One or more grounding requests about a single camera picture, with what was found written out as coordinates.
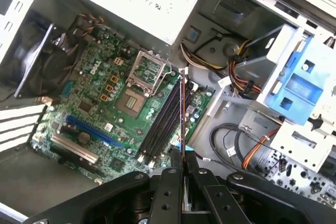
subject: pcie slot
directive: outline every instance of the pcie slot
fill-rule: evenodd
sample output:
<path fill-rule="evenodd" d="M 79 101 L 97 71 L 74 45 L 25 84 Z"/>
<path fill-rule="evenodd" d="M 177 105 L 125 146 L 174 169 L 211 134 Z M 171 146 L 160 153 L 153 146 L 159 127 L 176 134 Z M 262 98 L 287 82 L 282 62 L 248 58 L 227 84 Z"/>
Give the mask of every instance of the pcie slot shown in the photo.
<path fill-rule="evenodd" d="M 71 140 L 67 139 L 66 137 L 60 134 L 54 134 L 51 137 L 51 140 L 62 146 L 63 148 L 77 154 L 78 156 L 84 158 L 85 160 L 89 161 L 90 163 L 95 164 L 98 161 L 98 156 L 87 149 L 83 148 L 82 146 L 72 142 Z"/>
<path fill-rule="evenodd" d="M 186 86 L 185 102 L 188 105 L 191 101 L 192 84 L 187 84 Z M 180 85 L 176 83 L 139 148 L 139 161 L 143 160 L 143 156 L 153 161 L 162 152 L 179 120 L 179 100 Z"/>
<path fill-rule="evenodd" d="M 102 132 L 99 132 L 98 130 L 94 129 L 90 125 L 82 122 L 81 120 L 75 118 L 72 115 L 67 116 L 66 122 L 79 127 L 80 129 L 87 132 L 88 134 L 93 135 L 93 136 L 103 140 L 105 143 L 108 143 L 110 145 L 114 145 L 116 147 L 123 147 L 122 144 L 119 144 L 119 143 L 115 142 L 111 137 L 105 135 Z"/>

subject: screw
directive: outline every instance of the screw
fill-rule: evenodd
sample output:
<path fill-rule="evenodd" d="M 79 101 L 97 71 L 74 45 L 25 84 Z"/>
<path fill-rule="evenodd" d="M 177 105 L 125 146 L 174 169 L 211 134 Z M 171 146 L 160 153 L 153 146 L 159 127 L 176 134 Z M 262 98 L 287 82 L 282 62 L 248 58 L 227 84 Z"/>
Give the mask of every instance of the screw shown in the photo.
<path fill-rule="evenodd" d="M 140 179 L 140 178 L 143 178 L 143 175 L 142 174 L 137 174 L 134 178 L 135 179 Z"/>
<path fill-rule="evenodd" d="M 236 179 L 236 180 L 242 180 L 244 177 L 242 176 L 242 175 L 240 175 L 240 174 L 234 174 L 233 176 L 232 176 L 234 179 Z"/>
<path fill-rule="evenodd" d="M 140 220 L 138 224 L 147 224 L 147 219 Z"/>
<path fill-rule="evenodd" d="M 208 173 L 208 171 L 206 169 L 199 169 L 198 173 L 199 174 L 206 174 L 206 173 Z"/>
<path fill-rule="evenodd" d="M 33 224 L 48 224 L 48 223 L 49 223 L 48 220 L 39 220 L 39 221 L 34 222 Z"/>

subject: screw hole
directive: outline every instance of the screw hole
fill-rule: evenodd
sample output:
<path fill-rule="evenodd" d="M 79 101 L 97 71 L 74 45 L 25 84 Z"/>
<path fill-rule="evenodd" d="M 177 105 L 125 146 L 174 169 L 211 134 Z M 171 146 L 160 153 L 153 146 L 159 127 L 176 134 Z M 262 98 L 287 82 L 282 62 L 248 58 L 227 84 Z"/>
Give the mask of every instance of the screw hole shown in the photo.
<path fill-rule="evenodd" d="M 230 211 L 231 210 L 231 206 L 226 205 L 223 207 L 224 211 Z"/>
<path fill-rule="evenodd" d="M 168 204 L 164 204 L 164 205 L 162 206 L 162 209 L 163 209 L 163 210 L 169 210 L 169 209 L 170 209 L 170 206 L 169 206 Z"/>
<path fill-rule="evenodd" d="M 166 192 L 164 193 L 164 195 L 165 195 L 165 196 L 172 196 L 172 192 L 171 192 L 171 191 L 166 191 Z"/>
<path fill-rule="evenodd" d="M 307 178 L 307 173 L 305 171 L 301 172 L 301 177 L 302 178 Z"/>

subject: ram slot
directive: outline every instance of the ram slot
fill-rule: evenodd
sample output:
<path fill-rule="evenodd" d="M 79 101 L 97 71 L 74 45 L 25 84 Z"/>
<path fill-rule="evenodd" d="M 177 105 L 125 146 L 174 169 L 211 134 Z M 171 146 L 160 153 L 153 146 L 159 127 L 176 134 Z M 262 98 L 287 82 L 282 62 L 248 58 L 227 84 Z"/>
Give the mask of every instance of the ram slot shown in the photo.
<path fill-rule="evenodd" d="M 54 134 L 51 137 L 51 140 L 62 146 L 63 148 L 75 153 L 76 155 L 82 157 L 83 159 L 87 160 L 88 162 L 95 164 L 98 161 L 98 156 L 87 149 L 83 148 L 82 146 L 74 143 L 73 141 L 67 139 L 66 137 L 60 134 Z"/>
<path fill-rule="evenodd" d="M 190 90 L 185 90 L 185 104 L 188 106 L 191 102 L 191 93 Z M 160 139 L 161 141 L 156 141 L 155 145 L 153 146 L 153 152 L 151 152 L 151 155 L 153 157 L 158 157 L 160 153 L 162 152 L 162 149 L 165 147 L 166 143 L 169 140 L 169 137 L 171 136 L 173 130 L 175 129 L 177 123 L 179 122 L 180 118 L 180 105 L 178 104 L 177 110 L 174 110 L 174 114 L 171 117 L 170 120 L 167 121 L 166 125 L 163 126 L 163 131 L 161 134 L 157 137 L 157 139 Z"/>
<path fill-rule="evenodd" d="M 167 114 L 168 110 L 171 108 L 171 106 L 174 104 L 174 98 L 179 94 L 179 83 L 176 83 L 168 96 L 167 100 L 162 106 L 162 109 L 158 113 L 156 119 L 154 120 L 154 123 L 152 124 L 150 130 L 148 131 L 147 135 L 145 136 L 144 140 L 142 141 L 140 148 L 138 150 L 138 153 L 144 153 L 146 152 L 146 149 L 152 144 L 152 140 L 154 135 L 157 133 L 157 130 L 162 123 L 162 120 Z"/>
<path fill-rule="evenodd" d="M 191 101 L 192 84 L 186 87 L 186 105 Z M 146 156 L 147 159 L 153 160 L 162 152 L 167 144 L 171 133 L 179 120 L 180 114 L 180 85 L 177 83 L 170 96 L 166 100 L 163 108 L 157 115 L 148 134 L 144 138 L 140 148 L 139 155 Z"/>

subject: black wire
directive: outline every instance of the black wire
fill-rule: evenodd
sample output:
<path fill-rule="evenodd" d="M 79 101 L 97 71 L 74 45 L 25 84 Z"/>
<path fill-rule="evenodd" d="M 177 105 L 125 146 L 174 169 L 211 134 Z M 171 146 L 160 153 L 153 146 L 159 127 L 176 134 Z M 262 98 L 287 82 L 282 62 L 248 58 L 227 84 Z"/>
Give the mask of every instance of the black wire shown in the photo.
<path fill-rule="evenodd" d="M 252 176 L 255 176 L 255 177 L 259 177 L 259 178 L 263 178 L 261 177 L 259 174 L 255 174 L 255 173 L 252 173 L 252 172 L 249 172 L 247 170 L 243 170 L 237 166 L 234 166 L 232 164 L 230 164 L 226 159 L 224 159 L 220 152 L 217 150 L 217 147 L 216 147 L 216 144 L 215 144 L 215 136 L 217 134 L 217 132 L 221 129 L 227 129 L 227 130 L 236 130 L 238 128 L 238 125 L 237 124 L 233 124 L 233 123 L 223 123 L 223 124 L 220 124 L 219 126 L 213 128 L 210 132 L 210 135 L 209 135 L 209 143 L 210 143 L 210 146 L 213 150 L 213 152 L 216 154 L 216 156 L 220 159 L 220 161 L 222 161 L 223 163 L 223 166 L 225 166 L 226 168 L 228 168 L 229 170 L 231 171 L 239 171 L 241 173 L 248 173 Z"/>
<path fill-rule="evenodd" d="M 218 37 L 217 35 L 215 37 L 212 37 L 210 39 L 208 39 L 207 41 L 205 41 L 204 43 L 200 44 L 195 50 L 194 50 L 194 54 L 196 54 L 198 51 L 200 51 L 203 47 L 207 46 L 208 44 L 210 44 L 212 41 L 221 41 L 222 39 L 220 37 Z"/>
<path fill-rule="evenodd" d="M 212 37 L 210 39 L 208 39 L 207 41 L 203 42 L 202 44 L 200 44 L 195 50 L 194 50 L 194 54 L 196 54 L 198 51 L 200 51 L 202 48 L 204 48 L 205 46 L 207 46 L 208 44 L 210 44 L 212 41 L 218 40 L 218 41 L 222 41 L 223 38 L 234 38 L 234 39 L 241 39 L 241 40 L 246 40 L 245 37 L 239 35 L 239 34 L 221 34 L 216 35 L 215 37 Z"/>
<path fill-rule="evenodd" d="M 227 147 L 225 146 L 225 138 L 228 136 L 228 134 L 229 134 L 231 131 L 232 131 L 232 130 L 229 130 L 229 131 L 223 136 L 223 146 L 224 146 L 224 149 L 226 150 L 226 153 L 227 153 Z M 231 163 L 232 163 L 233 165 L 235 165 L 235 164 L 233 163 L 232 157 L 229 156 L 229 158 L 230 158 L 230 160 L 231 160 Z"/>

